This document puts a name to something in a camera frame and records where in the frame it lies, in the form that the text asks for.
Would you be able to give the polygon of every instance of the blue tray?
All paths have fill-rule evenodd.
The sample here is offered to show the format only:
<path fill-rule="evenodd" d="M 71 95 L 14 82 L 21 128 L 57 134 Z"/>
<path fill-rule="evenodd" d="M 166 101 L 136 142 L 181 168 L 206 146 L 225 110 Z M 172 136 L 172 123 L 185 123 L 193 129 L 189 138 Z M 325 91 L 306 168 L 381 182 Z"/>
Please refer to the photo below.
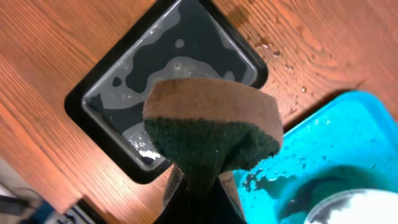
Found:
<path fill-rule="evenodd" d="M 281 152 L 234 171 L 248 223 L 302 224 L 316 203 L 342 190 L 398 192 L 398 128 L 361 91 L 331 101 L 284 136 Z"/>

